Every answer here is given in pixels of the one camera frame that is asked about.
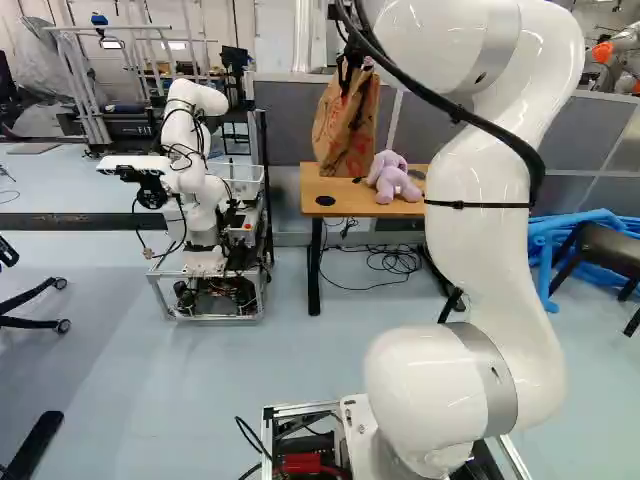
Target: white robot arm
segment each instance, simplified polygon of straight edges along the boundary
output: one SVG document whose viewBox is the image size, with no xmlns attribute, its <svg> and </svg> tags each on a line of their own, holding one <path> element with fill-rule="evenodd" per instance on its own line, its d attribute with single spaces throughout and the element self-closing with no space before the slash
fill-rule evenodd
<svg viewBox="0 0 640 480">
<path fill-rule="evenodd" d="M 178 79 L 171 84 L 160 137 L 169 149 L 170 168 L 177 173 L 172 190 L 195 195 L 198 205 L 187 217 L 189 230 L 206 232 L 215 226 L 215 209 L 227 195 L 224 182 L 206 175 L 206 158 L 211 147 L 211 133 L 195 120 L 198 110 L 206 115 L 223 115 L 229 103 L 221 92 Z"/>
<path fill-rule="evenodd" d="M 585 71 L 597 71 L 591 89 L 615 93 L 640 93 L 640 76 L 629 65 L 627 52 L 640 48 L 640 22 L 628 25 L 610 40 L 587 51 Z"/>
<path fill-rule="evenodd" d="M 373 32 L 364 39 L 336 4 L 349 33 L 414 93 L 464 121 L 468 112 L 456 117 L 423 85 L 470 94 L 474 113 L 493 124 L 467 126 L 427 174 L 427 245 L 469 295 L 469 322 L 389 331 L 365 360 L 378 439 L 411 471 L 445 478 L 475 440 L 543 422 L 565 397 L 564 357 L 527 260 L 535 156 L 525 164 L 531 152 L 500 128 L 539 146 L 578 84 L 582 32 L 543 0 L 355 0 L 364 37 L 367 24 Z M 390 478 L 374 463 L 363 478 Z"/>
<path fill-rule="evenodd" d="M 222 179 L 206 175 L 211 133 L 198 115 L 223 115 L 228 108 L 221 92 L 178 79 L 169 88 L 160 134 L 167 156 L 105 156 L 96 168 L 127 182 L 139 182 L 138 200 L 147 208 L 165 205 L 169 201 L 165 190 L 194 200 L 195 206 L 186 214 L 190 240 L 214 245 L 215 209 L 228 192 Z"/>
</svg>

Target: gray partition wall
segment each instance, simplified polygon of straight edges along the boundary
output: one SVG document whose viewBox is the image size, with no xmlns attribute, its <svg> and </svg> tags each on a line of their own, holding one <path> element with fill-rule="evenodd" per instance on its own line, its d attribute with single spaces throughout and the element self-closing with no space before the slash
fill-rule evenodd
<svg viewBox="0 0 640 480">
<path fill-rule="evenodd" d="M 640 216 L 640 178 L 634 180 L 640 177 L 638 103 L 634 97 L 592 92 L 569 99 L 540 145 L 547 177 L 534 215 L 608 208 Z M 461 128 L 405 93 L 393 149 L 410 162 L 428 163 Z"/>
<path fill-rule="evenodd" d="M 256 104 L 267 111 L 276 231 L 311 230 L 310 222 L 300 215 L 298 165 L 313 160 L 311 127 L 329 78 L 254 83 Z M 640 216 L 639 103 L 630 96 L 576 92 L 540 145 L 547 177 L 534 214 L 608 208 Z M 411 93 L 397 96 L 388 86 L 381 90 L 378 150 L 389 140 L 410 163 L 429 163 L 461 128 Z M 384 222 L 380 229 L 394 225 Z M 361 228 L 366 229 L 367 223 L 361 221 Z M 397 228 L 406 229 L 402 222 Z"/>
</svg>

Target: light gray floor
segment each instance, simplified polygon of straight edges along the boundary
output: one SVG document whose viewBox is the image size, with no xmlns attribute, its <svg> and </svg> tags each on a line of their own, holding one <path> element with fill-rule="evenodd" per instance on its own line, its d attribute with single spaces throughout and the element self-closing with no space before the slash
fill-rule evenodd
<svg viewBox="0 0 640 480">
<path fill-rule="evenodd" d="M 37 158 L 4 157 L 14 176 L 20 172 L 23 197 L 21 208 L 7 204 L 0 211 L 129 208 L 131 186 L 104 182 L 67 148 Z M 28 165 L 15 163 L 25 158 Z M 82 169 L 85 175 L 77 172 Z M 52 182 L 43 188 L 61 197 L 51 199 L 54 207 L 24 179 L 44 182 L 43 175 Z M 75 196 L 76 187 L 86 198 Z M 323 313 L 311 318 L 304 251 L 278 249 L 261 325 L 177 326 L 161 319 L 132 233 L 6 237 L 22 259 L 0 274 L 2 297 L 49 275 L 71 282 L 25 308 L 35 318 L 71 318 L 66 337 L 0 331 L 0 462 L 10 460 L 43 410 L 66 414 L 39 479 L 233 480 L 257 461 L 234 415 L 257 427 L 263 405 L 361 391 L 371 340 L 394 326 L 435 322 L 443 305 L 433 280 L 419 272 L 405 285 L 365 293 L 323 285 Z M 165 240 L 153 235 L 150 241 Z M 323 269 L 350 286 L 386 279 L 368 270 L 360 254 L 328 253 Z M 612 292 L 573 279 L 554 300 L 561 311 L 551 321 L 566 352 L 569 397 L 548 423 L 512 438 L 539 480 L 638 478 L 640 335 L 621 334 L 637 305 L 618 304 Z"/>
</svg>

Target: purple stuffed elephant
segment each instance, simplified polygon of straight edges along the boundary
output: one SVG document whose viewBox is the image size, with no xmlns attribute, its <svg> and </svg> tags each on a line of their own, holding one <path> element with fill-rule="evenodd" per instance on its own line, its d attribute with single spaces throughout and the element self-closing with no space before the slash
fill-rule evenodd
<svg viewBox="0 0 640 480">
<path fill-rule="evenodd" d="M 422 192 L 407 175 L 407 161 L 392 150 L 383 150 L 373 158 L 369 169 L 367 185 L 376 186 L 376 202 L 387 205 L 395 194 L 400 194 L 407 202 L 422 199 Z"/>
</svg>

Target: paper bag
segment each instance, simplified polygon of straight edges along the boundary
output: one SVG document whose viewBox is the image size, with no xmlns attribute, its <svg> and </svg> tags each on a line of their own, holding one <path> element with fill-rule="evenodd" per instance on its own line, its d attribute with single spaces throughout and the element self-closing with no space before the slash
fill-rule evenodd
<svg viewBox="0 0 640 480">
<path fill-rule="evenodd" d="M 320 175 L 366 177 L 373 162 L 380 77 L 372 66 L 338 61 L 318 102 L 311 140 Z"/>
</svg>

